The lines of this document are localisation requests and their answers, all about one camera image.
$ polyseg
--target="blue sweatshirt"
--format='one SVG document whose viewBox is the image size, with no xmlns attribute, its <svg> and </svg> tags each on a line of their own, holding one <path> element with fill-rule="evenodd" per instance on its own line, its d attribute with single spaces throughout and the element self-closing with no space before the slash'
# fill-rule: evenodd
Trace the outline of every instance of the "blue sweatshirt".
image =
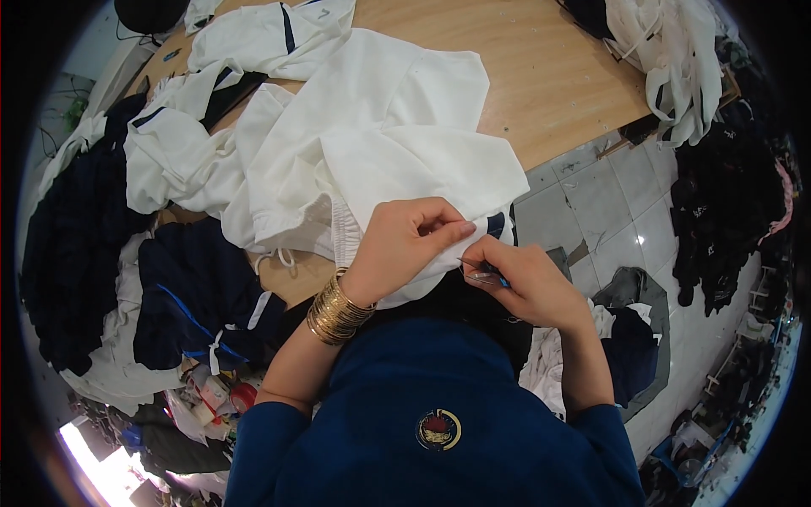
<svg viewBox="0 0 811 507">
<path fill-rule="evenodd" d="M 507 355 L 463 324 L 357 336 L 310 421 L 260 403 L 240 419 L 225 494 L 242 505 L 644 505 L 619 411 L 558 420 Z"/>
</svg>

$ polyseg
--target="wrist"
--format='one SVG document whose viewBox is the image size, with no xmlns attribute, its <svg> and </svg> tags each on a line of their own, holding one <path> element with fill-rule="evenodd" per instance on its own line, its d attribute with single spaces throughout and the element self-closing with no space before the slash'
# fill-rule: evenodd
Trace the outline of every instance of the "wrist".
<svg viewBox="0 0 811 507">
<path fill-rule="evenodd" d="M 380 298 L 370 294 L 368 284 L 361 281 L 352 269 L 348 269 L 344 276 L 338 279 L 338 286 L 352 303 L 359 307 L 369 307 L 377 303 Z"/>
</svg>

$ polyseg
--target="white tile floor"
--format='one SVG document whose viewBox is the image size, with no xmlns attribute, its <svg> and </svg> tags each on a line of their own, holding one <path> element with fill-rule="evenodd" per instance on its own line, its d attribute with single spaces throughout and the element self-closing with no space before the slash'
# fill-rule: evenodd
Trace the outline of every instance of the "white tile floor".
<svg viewBox="0 0 811 507">
<path fill-rule="evenodd" d="M 668 434 L 673 419 L 698 402 L 706 374 L 732 347 L 760 259 L 749 259 L 732 304 L 718 315 L 704 317 L 700 287 L 691 306 L 679 306 L 679 284 L 672 276 L 678 243 L 670 220 L 676 156 L 648 140 L 597 161 L 597 152 L 618 139 L 612 132 L 529 171 L 530 191 L 516 200 L 515 214 L 522 245 L 570 253 L 585 239 L 589 255 L 571 267 L 572 282 L 585 296 L 606 286 L 620 266 L 644 268 L 667 291 L 668 384 L 625 425 L 638 464 Z"/>
</svg>

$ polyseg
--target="gold bangle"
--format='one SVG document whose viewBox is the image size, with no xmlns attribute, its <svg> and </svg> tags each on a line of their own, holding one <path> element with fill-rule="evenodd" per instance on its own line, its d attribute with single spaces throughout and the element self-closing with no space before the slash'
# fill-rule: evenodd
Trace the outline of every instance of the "gold bangle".
<svg viewBox="0 0 811 507">
<path fill-rule="evenodd" d="M 341 290 L 338 279 L 347 268 L 338 268 L 335 276 L 315 296 L 307 311 L 307 327 L 319 340 L 331 346 L 343 345 L 375 313 L 377 303 L 359 307 Z"/>
</svg>

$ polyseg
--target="navy blue garment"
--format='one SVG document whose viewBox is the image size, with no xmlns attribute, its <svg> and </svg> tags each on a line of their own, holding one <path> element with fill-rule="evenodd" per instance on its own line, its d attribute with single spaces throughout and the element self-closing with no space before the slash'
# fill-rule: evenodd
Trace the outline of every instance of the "navy blue garment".
<svg viewBox="0 0 811 507">
<path fill-rule="evenodd" d="M 118 305 L 121 248 L 154 220 L 127 207 L 127 122 L 145 104 L 141 93 L 107 111 L 104 136 L 56 177 L 28 223 L 19 292 L 40 354 L 58 372 L 90 368 L 104 317 Z"/>
<path fill-rule="evenodd" d="M 606 353 L 614 401 L 628 408 L 628 402 L 653 383 L 659 345 L 648 324 L 631 308 L 608 308 L 616 317 L 611 337 L 600 342 Z"/>
<path fill-rule="evenodd" d="M 267 402 L 237 431 L 229 507 L 645 504 L 614 406 L 558 420 L 493 340 L 447 320 L 359 334 L 312 421 Z"/>
<path fill-rule="evenodd" d="M 182 355 L 208 364 L 209 345 L 221 370 L 260 361 L 277 330 L 285 302 L 267 297 L 245 251 L 222 235 L 220 221 L 170 223 L 141 243 L 138 267 L 144 296 L 135 331 L 135 361 L 151 370 L 177 367 Z M 259 319 L 251 326 L 251 317 Z"/>
</svg>

